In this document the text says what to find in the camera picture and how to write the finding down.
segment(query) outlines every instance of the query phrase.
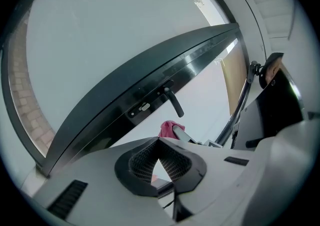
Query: brick wall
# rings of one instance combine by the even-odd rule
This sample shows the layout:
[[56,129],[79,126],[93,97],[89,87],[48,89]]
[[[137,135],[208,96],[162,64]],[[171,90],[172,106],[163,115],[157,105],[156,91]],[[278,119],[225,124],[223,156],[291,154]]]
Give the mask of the brick wall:
[[38,105],[29,78],[26,56],[28,18],[29,12],[23,17],[9,41],[9,84],[16,111],[25,131],[38,150],[46,156],[55,132]]

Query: beige curtain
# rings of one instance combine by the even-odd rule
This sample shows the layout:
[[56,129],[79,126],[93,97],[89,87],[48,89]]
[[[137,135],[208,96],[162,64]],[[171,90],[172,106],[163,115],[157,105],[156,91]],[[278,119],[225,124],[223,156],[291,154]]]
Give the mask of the beige curtain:
[[247,78],[245,57],[239,42],[220,63],[229,99],[230,115],[232,115],[237,108],[238,100]]

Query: pink cloth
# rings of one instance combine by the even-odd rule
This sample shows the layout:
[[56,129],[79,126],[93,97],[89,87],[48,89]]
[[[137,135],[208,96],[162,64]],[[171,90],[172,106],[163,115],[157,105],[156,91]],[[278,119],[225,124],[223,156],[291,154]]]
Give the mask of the pink cloth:
[[158,134],[158,137],[169,137],[169,138],[174,138],[178,140],[178,138],[175,136],[175,133],[172,129],[174,126],[180,127],[183,131],[186,129],[185,126],[178,124],[174,121],[168,120],[162,123],[161,130],[160,130],[160,133]]

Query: black slot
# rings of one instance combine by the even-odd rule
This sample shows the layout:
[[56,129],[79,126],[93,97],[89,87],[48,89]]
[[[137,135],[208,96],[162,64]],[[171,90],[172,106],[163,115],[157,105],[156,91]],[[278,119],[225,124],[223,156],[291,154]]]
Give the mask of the black slot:
[[233,164],[237,164],[240,166],[246,166],[249,162],[249,160],[247,159],[242,159],[242,158],[237,158],[237,157],[233,157],[233,156],[228,156],[224,159],[224,161],[233,163]]
[[74,180],[48,207],[48,211],[65,220],[87,187],[86,182]]

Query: vent grille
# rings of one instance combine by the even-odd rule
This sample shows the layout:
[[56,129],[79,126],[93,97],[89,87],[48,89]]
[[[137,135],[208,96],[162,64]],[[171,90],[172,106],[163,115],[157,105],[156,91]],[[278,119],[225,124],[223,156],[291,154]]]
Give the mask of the vent grille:
[[81,197],[87,185],[88,184],[85,182],[74,180],[47,210],[55,216],[65,220]]
[[172,182],[179,180],[192,166],[188,157],[162,141],[155,141],[130,159],[130,171],[139,179],[150,184],[158,159]]

